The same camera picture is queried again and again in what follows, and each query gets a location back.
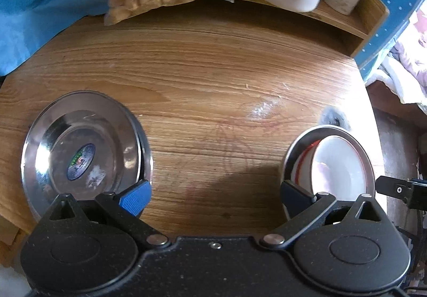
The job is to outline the white bedding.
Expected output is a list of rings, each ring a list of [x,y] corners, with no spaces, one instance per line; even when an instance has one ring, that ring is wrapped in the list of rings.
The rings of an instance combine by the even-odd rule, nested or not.
[[[365,85],[382,82],[402,104],[426,108],[426,4],[415,11],[390,45],[380,53]]]

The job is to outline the steel plate with sticker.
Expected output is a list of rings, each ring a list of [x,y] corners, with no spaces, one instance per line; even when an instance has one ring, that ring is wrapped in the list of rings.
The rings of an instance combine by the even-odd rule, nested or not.
[[[106,94],[79,90],[50,103],[25,138],[21,180],[40,220],[58,194],[92,200],[150,182],[153,157],[135,115]]]

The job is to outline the steel bowl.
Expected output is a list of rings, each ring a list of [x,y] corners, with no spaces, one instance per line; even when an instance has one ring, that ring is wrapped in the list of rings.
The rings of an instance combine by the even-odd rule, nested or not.
[[[368,154],[347,130],[334,125],[300,134],[288,148],[279,175],[281,182],[290,181],[311,194],[328,192],[339,201],[375,194]]]

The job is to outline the wooden shelf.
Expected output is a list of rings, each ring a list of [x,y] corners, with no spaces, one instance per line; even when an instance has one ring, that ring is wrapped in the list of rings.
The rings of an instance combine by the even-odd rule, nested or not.
[[[255,24],[290,38],[315,55],[327,53],[355,58],[389,16],[381,0],[361,0],[349,15],[333,10],[325,1],[308,13],[281,9],[265,0],[236,0],[255,15]]]

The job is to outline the large white red-rimmed bowl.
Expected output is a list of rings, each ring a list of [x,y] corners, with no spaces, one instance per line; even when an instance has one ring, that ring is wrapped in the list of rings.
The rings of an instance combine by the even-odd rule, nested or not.
[[[312,194],[328,192],[343,201],[357,199],[368,186],[360,154],[338,135],[316,140],[305,148],[292,168],[290,180]]]

